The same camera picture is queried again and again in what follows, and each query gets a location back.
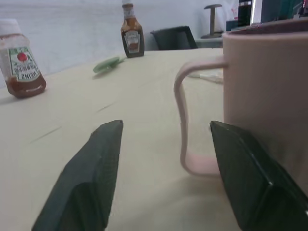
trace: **bottle cap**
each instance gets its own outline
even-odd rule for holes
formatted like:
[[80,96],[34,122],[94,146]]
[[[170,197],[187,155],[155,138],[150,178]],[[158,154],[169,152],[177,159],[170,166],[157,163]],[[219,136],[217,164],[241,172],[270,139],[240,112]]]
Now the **bottle cap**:
[[132,4],[131,0],[122,0],[122,2],[123,2],[123,5]]
[[21,29],[16,19],[0,19],[0,36],[21,34]]

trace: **sauce bottle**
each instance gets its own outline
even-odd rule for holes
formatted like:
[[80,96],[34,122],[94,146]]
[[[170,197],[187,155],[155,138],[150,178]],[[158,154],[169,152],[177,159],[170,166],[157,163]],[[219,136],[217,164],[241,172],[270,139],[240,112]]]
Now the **sauce bottle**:
[[0,68],[10,94],[17,98],[42,93],[46,81],[15,19],[0,19]]
[[130,0],[123,0],[124,23],[121,28],[122,41],[128,58],[144,56],[144,37],[142,26],[138,23],[134,5]]

